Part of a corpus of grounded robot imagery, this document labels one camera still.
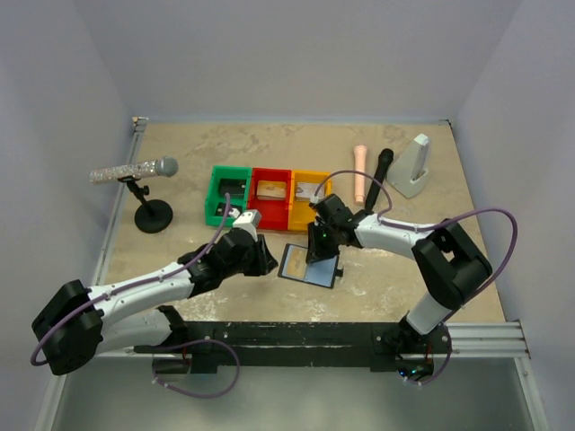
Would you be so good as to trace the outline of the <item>yellow plastic bin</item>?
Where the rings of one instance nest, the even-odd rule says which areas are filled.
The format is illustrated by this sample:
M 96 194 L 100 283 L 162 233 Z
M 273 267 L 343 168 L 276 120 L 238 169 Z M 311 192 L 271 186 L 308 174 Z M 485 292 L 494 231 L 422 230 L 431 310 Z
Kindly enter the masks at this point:
M 315 212 L 309 207 L 309 201 L 296 201 L 295 189 L 299 181 L 318 183 L 324 188 L 324 196 L 332 192 L 332 181 L 328 180 L 328 172 L 293 170 L 291 179 L 291 194 L 289 201 L 288 230 L 305 232 L 307 225 L 313 222 Z

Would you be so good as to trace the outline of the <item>gold card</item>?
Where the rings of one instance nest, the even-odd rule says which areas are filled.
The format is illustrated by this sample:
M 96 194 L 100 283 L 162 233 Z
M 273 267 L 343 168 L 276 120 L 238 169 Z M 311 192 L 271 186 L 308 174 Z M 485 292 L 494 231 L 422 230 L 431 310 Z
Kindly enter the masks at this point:
M 290 247 L 285 259 L 283 274 L 294 279 L 304 279 L 307 270 L 307 249 Z

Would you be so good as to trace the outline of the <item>grey credit card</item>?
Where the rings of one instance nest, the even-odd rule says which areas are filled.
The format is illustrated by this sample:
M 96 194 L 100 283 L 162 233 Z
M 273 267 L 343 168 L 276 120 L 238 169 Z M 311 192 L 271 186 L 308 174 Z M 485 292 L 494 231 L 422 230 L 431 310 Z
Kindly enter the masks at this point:
M 220 202 L 217 204 L 216 209 L 213 211 L 214 216 L 223 216 L 226 210 L 226 203 Z M 243 212 L 243 207 L 238 205 L 230 205 L 229 210 L 234 214 L 234 217 L 237 217 L 239 214 Z

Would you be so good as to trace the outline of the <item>red plastic bin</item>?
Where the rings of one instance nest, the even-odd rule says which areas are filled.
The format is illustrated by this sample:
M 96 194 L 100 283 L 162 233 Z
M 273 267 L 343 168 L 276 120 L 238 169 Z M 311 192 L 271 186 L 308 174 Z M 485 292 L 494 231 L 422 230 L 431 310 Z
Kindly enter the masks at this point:
M 271 168 L 252 168 L 252 178 L 247 200 L 247 208 L 258 210 L 261 214 L 259 227 L 264 230 L 286 231 L 288 216 L 292 171 Z M 262 181 L 280 182 L 285 186 L 285 196 L 282 199 L 266 199 L 258 196 L 258 187 Z

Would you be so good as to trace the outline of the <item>green plastic bin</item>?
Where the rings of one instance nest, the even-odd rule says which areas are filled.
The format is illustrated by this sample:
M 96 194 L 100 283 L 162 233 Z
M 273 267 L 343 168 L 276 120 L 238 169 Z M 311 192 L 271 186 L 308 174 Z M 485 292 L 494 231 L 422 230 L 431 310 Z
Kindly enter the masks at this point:
M 212 169 L 208 193 L 205 199 L 205 222 L 207 225 L 218 226 L 222 221 L 222 216 L 214 216 L 213 211 L 220 202 L 226 202 L 226 197 L 218 195 L 217 186 L 221 179 L 244 179 L 246 180 L 246 191 L 243 199 L 230 198 L 230 204 L 247 208 L 248 194 L 252 178 L 252 169 L 249 167 L 215 165 Z

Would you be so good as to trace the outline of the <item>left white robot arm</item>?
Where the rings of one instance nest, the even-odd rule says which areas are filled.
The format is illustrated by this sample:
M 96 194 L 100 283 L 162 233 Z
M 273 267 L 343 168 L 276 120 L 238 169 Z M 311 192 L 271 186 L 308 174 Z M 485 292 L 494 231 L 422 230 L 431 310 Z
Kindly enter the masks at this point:
M 38 344 L 31 364 L 48 365 L 54 375 L 69 374 L 112 347 L 116 324 L 165 303 L 203 295 L 235 275 L 267 276 L 277 266 L 262 234 L 233 228 L 140 277 L 106 286 L 69 281 L 32 321 Z

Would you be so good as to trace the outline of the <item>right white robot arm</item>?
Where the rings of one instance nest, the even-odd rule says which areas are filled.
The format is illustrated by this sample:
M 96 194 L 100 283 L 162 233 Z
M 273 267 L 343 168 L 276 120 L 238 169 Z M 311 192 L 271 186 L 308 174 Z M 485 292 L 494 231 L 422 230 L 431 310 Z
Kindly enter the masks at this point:
M 427 293 L 403 319 L 400 340 L 411 352 L 428 346 L 431 331 L 492 275 L 491 264 L 457 222 L 436 227 L 364 210 L 352 213 L 335 194 L 313 198 L 310 208 L 315 218 L 308 224 L 308 263 L 338 256 L 341 246 L 387 251 L 416 262 Z

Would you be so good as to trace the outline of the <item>black leather card holder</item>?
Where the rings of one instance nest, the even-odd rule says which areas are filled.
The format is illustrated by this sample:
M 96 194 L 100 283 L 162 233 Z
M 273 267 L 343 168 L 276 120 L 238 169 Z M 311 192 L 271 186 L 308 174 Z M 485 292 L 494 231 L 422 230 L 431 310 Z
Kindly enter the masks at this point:
M 338 256 L 331 259 L 315 262 L 312 264 L 307 264 L 307 270 L 304 279 L 294 279 L 291 277 L 286 277 L 283 274 L 283 270 L 284 270 L 285 259 L 290 247 L 301 247 L 306 249 L 306 247 L 291 243 L 285 246 L 281 262 L 279 263 L 279 270 L 278 270 L 279 277 L 291 281 L 296 281 L 299 283 L 308 284 L 311 286 L 319 286 L 328 289 L 333 289 L 336 279 L 343 277 L 343 268 L 339 267 Z

